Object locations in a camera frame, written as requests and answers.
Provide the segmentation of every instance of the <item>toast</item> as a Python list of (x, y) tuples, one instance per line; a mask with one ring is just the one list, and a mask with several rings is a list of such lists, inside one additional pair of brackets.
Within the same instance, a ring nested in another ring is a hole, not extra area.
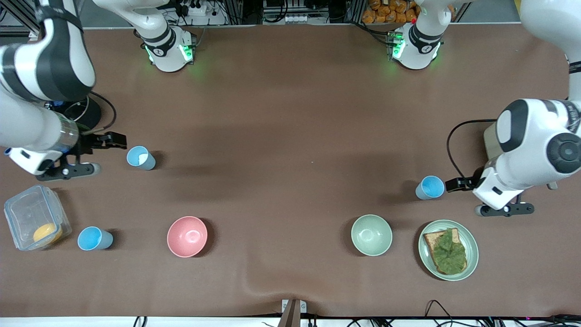
[[(434, 248), (436, 247), (436, 245), (440, 239), (440, 236), (444, 235), (445, 232), (446, 232), (445, 230), (441, 230), (439, 232), (424, 234), (424, 240), (426, 241), (426, 244), (428, 245), (428, 248), (430, 249), (430, 256), (432, 257), (432, 260), (433, 260)], [(460, 243), (460, 234), (458, 234), (457, 228), (452, 228), (452, 242)], [(445, 272), (441, 271), (440, 268), (438, 268), (435, 261), (434, 261), (434, 264), (436, 265), (436, 269), (439, 273), (443, 273), (444, 275), (447, 275)], [(464, 271), (467, 266), (468, 266), (468, 261), (465, 261), (464, 267), (462, 268), (462, 271)]]

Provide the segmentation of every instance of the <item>light blue plastic cup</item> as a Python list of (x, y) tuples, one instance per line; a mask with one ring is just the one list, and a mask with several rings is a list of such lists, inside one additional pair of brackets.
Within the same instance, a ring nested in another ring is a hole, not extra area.
[(143, 170), (152, 170), (155, 167), (155, 158), (145, 147), (138, 145), (127, 153), (127, 163)]
[(101, 228), (91, 226), (83, 229), (78, 235), (77, 244), (81, 250), (85, 251), (103, 250), (113, 244), (113, 235)]
[(426, 176), (415, 188), (415, 195), (420, 200), (431, 200), (444, 194), (444, 182), (436, 176)]

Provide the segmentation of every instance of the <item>clear food container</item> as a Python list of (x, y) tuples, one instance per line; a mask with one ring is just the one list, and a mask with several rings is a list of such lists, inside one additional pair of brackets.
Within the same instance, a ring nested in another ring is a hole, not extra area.
[(4, 214), (16, 248), (44, 248), (71, 233), (71, 226), (57, 194), (35, 185), (4, 203)]

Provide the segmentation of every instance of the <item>green leafy vegetable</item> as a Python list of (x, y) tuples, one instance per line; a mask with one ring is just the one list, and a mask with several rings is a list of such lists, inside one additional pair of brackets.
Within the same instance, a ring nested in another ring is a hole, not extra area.
[(462, 272), (466, 263), (466, 249), (462, 243), (452, 242), (452, 230), (448, 228), (440, 236), (433, 251), (434, 263), (447, 275), (455, 275)]

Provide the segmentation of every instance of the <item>green bowl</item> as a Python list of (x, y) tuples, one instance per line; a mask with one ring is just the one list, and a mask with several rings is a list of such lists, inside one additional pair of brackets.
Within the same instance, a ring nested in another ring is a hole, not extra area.
[(359, 252), (382, 255), (392, 245), (392, 228), (380, 216), (364, 215), (359, 217), (351, 228), (351, 241)]
[[(467, 266), (464, 271), (461, 273), (457, 273), (456, 275), (446, 275), (443, 273), (438, 272), (436, 269), (436, 265), (432, 260), (432, 256), (430, 255), (430, 250), (428, 245), (426, 244), (426, 240), (424, 238), (424, 234), (439, 232), (441, 230), (446, 230), (448, 228), (457, 228), (458, 235), (460, 236), (460, 242), (466, 248), (466, 262)], [(426, 268), (434, 274), (434, 276), (443, 279), (449, 280), (451, 282), (457, 282), (458, 280), (463, 280), (468, 278), (474, 270), (476, 270), (476, 266), (478, 265), (478, 245), (476, 244), (476, 240), (472, 233), (466, 229), (466, 227), (460, 225), (455, 221), (449, 221), (446, 219), (442, 219), (439, 221), (434, 221), (429, 223), (422, 233), (419, 235), (419, 242), (418, 242), (418, 251), (419, 257), (422, 259), (422, 262), (426, 266)]]

